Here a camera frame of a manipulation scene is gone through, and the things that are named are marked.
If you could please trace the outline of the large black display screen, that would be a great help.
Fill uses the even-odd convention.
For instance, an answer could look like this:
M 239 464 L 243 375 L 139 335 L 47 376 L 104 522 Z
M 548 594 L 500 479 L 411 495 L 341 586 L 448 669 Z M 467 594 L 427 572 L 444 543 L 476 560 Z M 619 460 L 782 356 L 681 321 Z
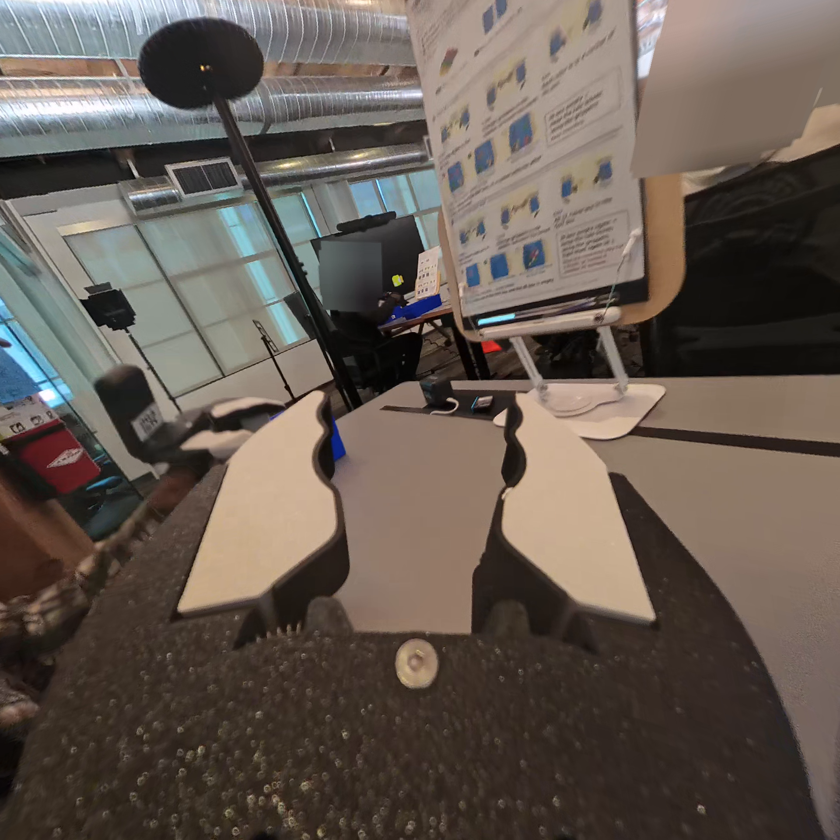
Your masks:
M 331 234 L 313 239 L 323 306 L 328 310 L 375 309 L 390 292 L 412 293 L 417 258 L 424 244 L 414 217 L 396 217 L 363 233 Z

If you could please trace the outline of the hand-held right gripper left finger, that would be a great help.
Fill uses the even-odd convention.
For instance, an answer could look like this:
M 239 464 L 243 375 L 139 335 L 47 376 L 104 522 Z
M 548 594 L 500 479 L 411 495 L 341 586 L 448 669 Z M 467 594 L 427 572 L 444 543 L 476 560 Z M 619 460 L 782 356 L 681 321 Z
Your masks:
M 247 440 L 222 483 L 177 603 L 177 618 L 240 612 L 239 632 L 302 628 L 310 603 L 349 576 L 333 414 L 311 392 Z

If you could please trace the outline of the wood-framed instruction board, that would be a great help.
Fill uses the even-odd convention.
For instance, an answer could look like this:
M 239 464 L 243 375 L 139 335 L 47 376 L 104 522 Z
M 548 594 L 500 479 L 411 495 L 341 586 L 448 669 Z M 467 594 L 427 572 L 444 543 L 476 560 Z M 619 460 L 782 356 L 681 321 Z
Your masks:
M 637 3 L 404 3 L 458 327 L 647 321 L 686 274 L 678 175 L 632 172 Z

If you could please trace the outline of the black thin monitor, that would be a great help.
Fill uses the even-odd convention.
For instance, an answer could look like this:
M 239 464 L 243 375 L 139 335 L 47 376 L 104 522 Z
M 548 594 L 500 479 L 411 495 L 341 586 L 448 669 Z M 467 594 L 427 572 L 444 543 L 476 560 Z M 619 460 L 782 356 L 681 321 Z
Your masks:
M 298 321 L 309 340 L 320 340 L 318 324 L 299 290 L 285 296 L 282 303 Z

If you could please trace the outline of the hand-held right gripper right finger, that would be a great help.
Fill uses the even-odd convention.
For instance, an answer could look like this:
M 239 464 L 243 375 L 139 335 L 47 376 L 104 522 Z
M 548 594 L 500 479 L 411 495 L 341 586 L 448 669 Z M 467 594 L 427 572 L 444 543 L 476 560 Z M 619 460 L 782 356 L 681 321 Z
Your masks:
M 588 637 L 591 618 L 657 616 L 602 460 L 534 398 L 504 426 L 503 488 L 472 574 L 474 634 Z

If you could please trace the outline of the silver ventilation duct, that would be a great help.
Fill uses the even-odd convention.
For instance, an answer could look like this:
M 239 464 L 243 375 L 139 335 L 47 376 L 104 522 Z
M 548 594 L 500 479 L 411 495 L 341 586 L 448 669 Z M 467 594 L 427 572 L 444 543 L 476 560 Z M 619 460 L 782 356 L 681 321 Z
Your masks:
M 245 29 L 269 61 L 415 67 L 404 2 L 2 1 L 11 58 L 136 60 L 162 27 L 217 18 Z
M 362 150 L 307 154 L 256 164 L 270 193 L 288 193 L 319 183 L 361 179 L 363 176 L 403 174 L 423 169 L 434 162 L 425 142 L 376 146 Z M 239 186 L 213 192 L 183 195 L 172 175 L 140 178 L 117 185 L 125 206 L 136 217 L 151 217 L 176 207 L 198 207 L 250 198 L 253 191 L 240 166 L 235 170 Z
M 230 103 L 244 134 L 425 119 L 418 84 L 392 77 L 267 77 Z M 139 78 L 4 77 L 2 142 L 34 154 L 80 147 L 173 143 L 222 132 L 214 106 L 181 110 Z

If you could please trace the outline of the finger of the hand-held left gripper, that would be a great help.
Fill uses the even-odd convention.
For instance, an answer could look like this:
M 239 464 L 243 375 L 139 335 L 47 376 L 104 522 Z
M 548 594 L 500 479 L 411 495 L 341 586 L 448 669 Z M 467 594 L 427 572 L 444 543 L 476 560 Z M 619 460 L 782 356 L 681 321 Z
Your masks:
M 272 417 L 284 409 L 284 403 L 264 397 L 237 397 L 221 400 L 210 406 L 214 422 L 243 422 L 245 417 Z
M 209 455 L 234 455 L 252 437 L 253 432 L 247 429 L 227 431 L 206 429 L 181 443 L 181 451 Z

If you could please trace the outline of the wooden desk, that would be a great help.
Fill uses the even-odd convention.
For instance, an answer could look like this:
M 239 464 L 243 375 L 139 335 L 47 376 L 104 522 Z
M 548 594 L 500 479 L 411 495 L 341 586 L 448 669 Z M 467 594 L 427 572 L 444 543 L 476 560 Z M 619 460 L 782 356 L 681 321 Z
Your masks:
M 416 318 L 396 318 L 380 327 L 380 331 L 384 335 L 398 335 L 407 331 L 419 329 L 422 333 L 422 328 L 426 325 L 432 325 L 436 322 L 441 322 L 444 328 L 451 332 L 451 339 L 455 343 L 458 357 L 461 366 L 466 375 L 466 379 L 471 382 L 488 381 L 492 379 L 487 357 L 483 349 L 483 345 L 478 342 L 469 341 L 459 330 L 455 321 L 455 315 L 452 307 L 442 306 L 434 310 L 424 312 Z

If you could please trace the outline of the white tablet stand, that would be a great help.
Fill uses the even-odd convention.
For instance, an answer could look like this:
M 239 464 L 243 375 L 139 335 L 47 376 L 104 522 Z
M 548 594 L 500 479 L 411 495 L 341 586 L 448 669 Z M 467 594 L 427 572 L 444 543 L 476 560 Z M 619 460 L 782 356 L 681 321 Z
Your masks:
M 621 309 L 612 306 L 529 320 L 519 320 L 514 312 L 508 312 L 487 319 L 477 329 L 468 329 L 456 310 L 455 320 L 469 341 L 511 342 L 530 379 L 529 395 L 533 403 L 566 422 L 582 438 L 614 440 L 630 434 L 666 393 L 662 385 L 631 383 L 612 329 L 620 315 Z M 597 334 L 598 347 L 612 372 L 612 380 L 549 383 L 540 374 L 525 338 L 579 331 Z

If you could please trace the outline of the black floor lamp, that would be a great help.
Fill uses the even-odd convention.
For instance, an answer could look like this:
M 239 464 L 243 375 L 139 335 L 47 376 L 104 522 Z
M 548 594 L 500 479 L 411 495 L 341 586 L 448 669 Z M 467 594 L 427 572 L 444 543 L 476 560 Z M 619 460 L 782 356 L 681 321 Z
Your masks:
M 209 107 L 216 111 L 228 145 L 244 170 L 269 231 L 311 316 L 316 340 L 343 403 L 349 412 L 361 407 L 360 394 L 337 349 L 329 319 L 308 282 L 232 110 L 231 101 L 248 96 L 263 77 L 264 57 L 255 38 L 241 26 L 224 19 L 178 20 L 147 39 L 140 51 L 139 72 L 148 92 L 163 104 L 183 111 Z

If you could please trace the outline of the white duct vent grille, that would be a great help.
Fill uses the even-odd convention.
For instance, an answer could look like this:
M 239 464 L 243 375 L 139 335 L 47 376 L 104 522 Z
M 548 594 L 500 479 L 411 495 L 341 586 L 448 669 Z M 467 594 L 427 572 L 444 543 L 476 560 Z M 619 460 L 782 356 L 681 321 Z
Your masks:
M 165 170 L 183 198 L 241 193 L 244 190 L 241 177 L 229 157 L 168 164 Z

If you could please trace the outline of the black mesh chair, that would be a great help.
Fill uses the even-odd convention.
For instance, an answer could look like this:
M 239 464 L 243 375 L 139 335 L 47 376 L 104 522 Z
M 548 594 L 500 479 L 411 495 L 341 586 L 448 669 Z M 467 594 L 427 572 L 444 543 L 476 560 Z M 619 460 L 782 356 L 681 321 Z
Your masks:
M 686 276 L 641 328 L 649 376 L 839 373 L 839 147 L 685 198 Z

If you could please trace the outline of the person's left forearm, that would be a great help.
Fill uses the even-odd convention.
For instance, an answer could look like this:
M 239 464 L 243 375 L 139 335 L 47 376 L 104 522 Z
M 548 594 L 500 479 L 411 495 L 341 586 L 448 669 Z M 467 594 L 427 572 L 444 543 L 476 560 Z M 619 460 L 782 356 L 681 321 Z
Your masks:
M 91 554 L 72 571 L 32 595 L 1 605 L 1 733 L 22 741 L 39 712 L 33 680 L 78 630 L 107 584 L 115 578 L 207 472 L 218 465 L 212 456 L 193 456 L 169 465 L 150 495 L 119 529 L 96 542 Z

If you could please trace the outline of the black ceiling pole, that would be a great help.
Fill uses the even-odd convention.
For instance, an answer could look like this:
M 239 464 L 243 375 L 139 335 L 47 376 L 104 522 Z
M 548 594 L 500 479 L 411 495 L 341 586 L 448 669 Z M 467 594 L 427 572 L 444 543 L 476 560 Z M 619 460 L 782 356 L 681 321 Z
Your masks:
M 257 332 L 259 334 L 260 341 L 262 342 L 266 352 L 268 353 L 268 356 L 269 356 L 269 359 L 270 359 L 271 363 L 273 364 L 277 374 L 279 375 L 280 381 L 283 385 L 283 389 L 284 389 L 284 391 L 287 395 L 285 397 L 285 399 L 287 400 L 287 404 L 295 403 L 298 399 L 295 396 L 294 392 L 292 391 L 291 386 L 289 385 L 289 382 L 288 382 L 283 370 L 281 369 L 279 361 L 278 361 L 278 356 L 279 356 L 279 352 L 280 352 L 279 348 L 277 347 L 275 341 L 269 335 L 269 333 L 266 330 L 266 328 L 264 327 L 264 325 L 259 320 L 253 319 L 253 324 L 254 324 L 255 329 L 257 330 Z

